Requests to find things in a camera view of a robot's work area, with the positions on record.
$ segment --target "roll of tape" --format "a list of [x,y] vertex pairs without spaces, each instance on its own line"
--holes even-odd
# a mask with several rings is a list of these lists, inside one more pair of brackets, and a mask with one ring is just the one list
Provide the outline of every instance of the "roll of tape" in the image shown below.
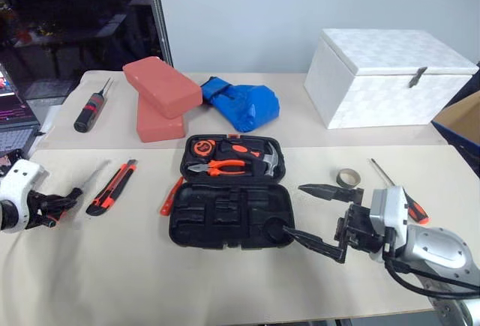
[[361,180],[360,174],[354,169],[342,169],[337,174],[337,184],[346,189],[354,188]]

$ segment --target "open tool case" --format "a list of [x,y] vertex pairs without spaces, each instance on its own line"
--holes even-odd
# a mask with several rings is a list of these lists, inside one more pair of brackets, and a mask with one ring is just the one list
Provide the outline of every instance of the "open tool case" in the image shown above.
[[[268,161],[277,159],[273,172],[269,169],[273,163],[264,161],[265,154]],[[228,175],[215,175],[216,169],[192,171],[225,160],[242,160],[245,165],[218,168],[235,173]],[[195,135],[187,141],[180,172],[187,183],[173,200],[169,233],[175,243],[209,249],[256,249],[292,242],[283,231],[283,226],[294,228],[295,223],[288,191],[278,184],[285,175],[285,163],[277,140]]]

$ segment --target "orange handle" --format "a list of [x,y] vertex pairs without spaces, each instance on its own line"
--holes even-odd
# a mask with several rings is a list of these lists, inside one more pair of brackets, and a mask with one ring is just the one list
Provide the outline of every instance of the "orange handle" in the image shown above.
[[170,215],[170,212],[172,212],[173,197],[175,196],[177,190],[182,185],[182,183],[183,183],[183,177],[181,176],[180,179],[175,183],[175,185],[170,190],[168,196],[166,197],[165,203],[160,209],[160,215],[164,215],[164,216]]
[[100,206],[102,203],[105,202],[105,200],[108,197],[108,194],[110,194],[114,188],[114,186],[117,184],[119,179],[123,176],[125,169],[127,168],[127,164],[124,163],[123,165],[120,166],[120,169],[117,170],[117,172],[114,174],[114,176],[110,179],[108,184],[102,189],[102,191],[99,192],[99,194],[95,197],[95,199],[91,202],[92,205],[95,206]]
[[249,148],[246,148],[242,145],[232,145],[232,150],[241,152],[244,154],[252,154],[255,157],[260,157],[260,152],[259,151],[252,151]]
[[212,160],[208,163],[208,166],[219,169],[224,166],[245,166],[245,162],[243,160]]
[[129,165],[127,169],[124,169],[124,172],[121,172],[121,176],[117,178],[118,182],[113,186],[112,192],[109,193],[108,197],[100,204],[102,208],[108,209],[115,203],[115,200],[120,196],[130,176],[136,169],[137,167],[135,165]]
[[208,169],[207,173],[210,176],[219,176],[219,175],[241,175],[244,174],[245,171],[222,171],[219,169]]
[[430,221],[430,217],[427,215],[427,212],[412,199],[407,193],[405,193],[406,202],[408,204],[408,215],[420,225],[426,225]]

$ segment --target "table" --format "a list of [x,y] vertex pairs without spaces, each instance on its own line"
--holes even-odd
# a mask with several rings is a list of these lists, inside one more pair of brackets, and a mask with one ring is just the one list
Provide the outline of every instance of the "table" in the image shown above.
[[[297,189],[334,183],[339,168],[362,176],[364,204],[383,180],[374,157],[430,214],[430,226],[457,232],[480,262],[480,183],[451,146],[283,148],[297,228],[334,242],[347,204]],[[85,214],[120,163],[138,169],[114,208]],[[292,243],[283,249],[178,247],[158,209],[179,176],[182,150],[39,150],[50,176],[38,189],[66,194],[104,159],[112,162],[81,207],[55,229],[1,235],[0,325],[228,325],[403,313],[431,308],[381,264],[349,249],[346,264]]]
[[[203,84],[214,75],[189,73]],[[407,127],[366,127],[327,130],[303,88],[303,73],[219,73],[234,85],[267,85],[280,99],[280,117],[250,135],[271,136],[283,147],[347,145],[445,145],[432,124]],[[100,91],[112,77],[107,102],[96,125],[88,133],[74,130],[74,121],[92,93]],[[122,72],[89,71],[84,74],[58,113],[51,131],[39,148],[183,148],[186,138],[143,143],[136,132],[137,91]],[[201,106],[185,115],[187,135],[238,133],[215,108]]]

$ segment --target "red brick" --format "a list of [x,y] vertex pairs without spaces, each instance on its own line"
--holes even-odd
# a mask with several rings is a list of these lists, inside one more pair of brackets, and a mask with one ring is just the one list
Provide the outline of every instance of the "red brick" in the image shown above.
[[136,132],[142,142],[180,139],[185,136],[183,116],[165,118],[144,97],[139,96]]
[[199,106],[201,88],[156,56],[123,67],[128,82],[165,118],[177,118]]

